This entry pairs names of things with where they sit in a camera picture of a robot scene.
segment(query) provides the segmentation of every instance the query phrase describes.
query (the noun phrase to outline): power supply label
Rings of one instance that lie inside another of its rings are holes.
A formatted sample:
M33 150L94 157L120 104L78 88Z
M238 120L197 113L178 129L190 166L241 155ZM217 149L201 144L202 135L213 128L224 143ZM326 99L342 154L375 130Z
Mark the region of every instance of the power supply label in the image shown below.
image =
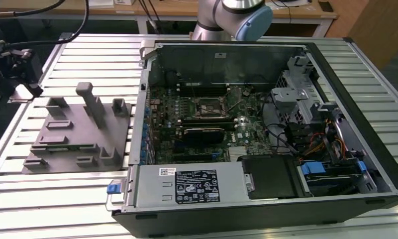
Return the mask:
M176 202L220 202L217 170L176 172Z

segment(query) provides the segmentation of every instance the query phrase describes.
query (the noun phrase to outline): aluminum slotted surface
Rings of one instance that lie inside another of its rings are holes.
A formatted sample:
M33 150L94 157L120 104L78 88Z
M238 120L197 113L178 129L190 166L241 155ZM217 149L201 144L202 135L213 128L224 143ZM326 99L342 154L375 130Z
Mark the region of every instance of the aluminum slotted surface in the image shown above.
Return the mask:
M136 104L141 68L138 47L153 35L84 34L74 42L56 47L49 71L42 81L44 94L28 106L0 162L0 239L8 238L113 238L129 239L129 232L105 210L106 185L124 178L125 171L22 175L22 162L38 134L48 111L48 97L64 96L68 103L81 103L74 87L92 82L93 94L102 103L122 97ZM160 37L188 40L186 36ZM314 42L398 162L398 94L374 75L362 56L342 39L266 37L261 41ZM322 90L331 98L329 89ZM126 150L130 144L129 131ZM122 195L113 197L113 204ZM269 230L217 233L182 238L398 238L398 206L371 211L345 223Z

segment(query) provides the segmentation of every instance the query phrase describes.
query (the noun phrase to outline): table leg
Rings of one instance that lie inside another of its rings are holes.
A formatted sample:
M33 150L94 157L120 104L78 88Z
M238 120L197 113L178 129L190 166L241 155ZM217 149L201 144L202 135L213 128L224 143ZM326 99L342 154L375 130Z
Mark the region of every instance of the table leg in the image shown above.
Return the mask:
M149 34L148 32L148 18L145 16L138 16L137 19L138 33Z
M322 19L319 25L315 28L313 37L325 37L329 27L331 25L333 19Z

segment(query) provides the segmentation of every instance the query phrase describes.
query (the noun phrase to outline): floor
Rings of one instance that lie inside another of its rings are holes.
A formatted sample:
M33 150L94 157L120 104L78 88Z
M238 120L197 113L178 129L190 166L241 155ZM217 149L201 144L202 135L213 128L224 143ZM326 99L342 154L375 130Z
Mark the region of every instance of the floor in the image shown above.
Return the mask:
M45 28L40 20L21 20L21 28L24 30L28 40L54 40L58 38L62 32L74 32L78 28L80 21L77 20L53 20L50 22L50 28ZM188 34L194 29L194 22L165 22L162 29L165 34ZM13 29L4 31L4 34L14 39L12 34ZM137 24L134 21L100 21L90 20L82 31L84 33L138 33ZM48 55L52 51L52 46L36 47L34 50L38 53L40 60L44 63ZM382 73L398 90L398 54L393 58L390 64L382 69ZM8 104L6 99L0 101L0 138L5 131L5 128L10 122L12 116L17 110L16 104Z

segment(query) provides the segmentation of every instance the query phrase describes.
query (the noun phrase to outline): motherboard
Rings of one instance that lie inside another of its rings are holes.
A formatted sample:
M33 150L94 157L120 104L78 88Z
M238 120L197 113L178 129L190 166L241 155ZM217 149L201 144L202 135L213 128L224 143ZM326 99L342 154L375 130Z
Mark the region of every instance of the motherboard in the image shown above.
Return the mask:
M248 85L153 87L154 164L230 162L272 154L260 111L262 93Z

